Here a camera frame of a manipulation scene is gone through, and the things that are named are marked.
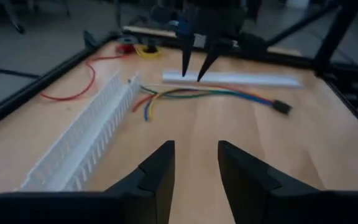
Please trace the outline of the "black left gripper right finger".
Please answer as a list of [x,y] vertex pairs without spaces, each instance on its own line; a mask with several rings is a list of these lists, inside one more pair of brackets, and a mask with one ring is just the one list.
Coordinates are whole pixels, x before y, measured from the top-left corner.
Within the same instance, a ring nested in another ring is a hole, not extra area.
[[358,190],[318,190],[228,141],[218,162],[236,224],[358,224]]

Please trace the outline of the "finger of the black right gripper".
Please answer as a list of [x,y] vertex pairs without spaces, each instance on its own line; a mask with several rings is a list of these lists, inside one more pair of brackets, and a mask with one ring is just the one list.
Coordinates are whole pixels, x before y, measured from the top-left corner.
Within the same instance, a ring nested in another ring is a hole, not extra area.
[[210,42],[207,56],[198,74],[197,82],[202,79],[214,61],[224,52],[226,52],[226,43],[221,40]]
[[188,70],[191,51],[195,41],[193,25],[185,16],[178,18],[177,37],[182,50],[182,77],[184,77]]

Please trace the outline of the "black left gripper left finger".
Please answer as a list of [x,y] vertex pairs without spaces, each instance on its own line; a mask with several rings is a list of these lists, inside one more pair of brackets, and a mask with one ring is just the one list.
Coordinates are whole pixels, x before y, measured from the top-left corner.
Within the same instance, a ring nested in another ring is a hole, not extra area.
[[174,185],[170,140],[104,191],[0,194],[0,224],[168,224]]

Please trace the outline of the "white slotted cable duct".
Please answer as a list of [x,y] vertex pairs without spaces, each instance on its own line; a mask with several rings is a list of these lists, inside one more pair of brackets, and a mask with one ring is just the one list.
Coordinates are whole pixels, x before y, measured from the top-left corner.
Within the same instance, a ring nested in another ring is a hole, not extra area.
[[27,174],[24,192],[82,191],[140,90],[116,72]]

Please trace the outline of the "chair base with castors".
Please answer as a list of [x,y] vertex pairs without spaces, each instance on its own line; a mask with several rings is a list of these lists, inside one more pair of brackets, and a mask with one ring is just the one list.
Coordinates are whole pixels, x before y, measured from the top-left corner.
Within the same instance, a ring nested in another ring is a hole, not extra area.
[[25,29],[21,26],[18,16],[14,10],[13,3],[11,0],[0,0],[0,5],[4,8],[6,14],[9,16],[12,25],[15,27],[16,31],[20,34],[25,33]]

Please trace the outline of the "white duct cover strip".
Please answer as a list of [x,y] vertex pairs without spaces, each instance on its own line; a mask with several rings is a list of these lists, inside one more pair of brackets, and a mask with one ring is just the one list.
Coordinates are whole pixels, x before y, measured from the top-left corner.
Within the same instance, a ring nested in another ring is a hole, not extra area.
[[229,85],[260,85],[284,86],[298,88],[303,86],[299,79],[288,75],[271,73],[237,73],[237,72],[207,72],[198,81],[198,72],[188,72],[184,77],[180,71],[167,70],[162,72],[164,82],[170,83],[204,83]]

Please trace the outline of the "black aluminium table frame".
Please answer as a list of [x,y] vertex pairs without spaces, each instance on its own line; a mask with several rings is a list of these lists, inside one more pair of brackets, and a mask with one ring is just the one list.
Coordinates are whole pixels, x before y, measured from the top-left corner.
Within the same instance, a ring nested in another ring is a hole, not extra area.
[[[277,44],[284,38],[298,32],[309,23],[319,19],[321,16],[335,8],[339,8],[339,12],[314,58],[273,53],[268,51],[268,49],[264,52],[252,53],[249,50],[241,50],[238,45],[233,47],[230,52],[222,55],[243,60],[253,60],[312,70],[317,77],[320,77],[326,82],[332,91],[337,94],[358,119],[358,65],[330,62],[334,51],[339,46],[358,13],[358,0],[333,0],[320,11],[302,19],[300,22],[297,22],[295,25],[279,33],[276,37],[270,40],[265,40],[265,42],[267,48]],[[178,38],[164,36],[162,34],[151,34],[142,31],[139,27],[126,27],[119,32],[112,32],[99,42],[94,42],[92,40],[92,35],[85,33],[84,41],[86,47],[84,50],[78,52],[51,69],[44,76],[37,78],[34,82],[28,84],[0,102],[0,120],[4,119],[30,99],[37,96],[42,90],[64,76],[66,72],[84,61],[108,42],[117,41],[121,37],[131,37],[135,40],[155,39],[162,47],[170,47],[173,49],[181,48]]]

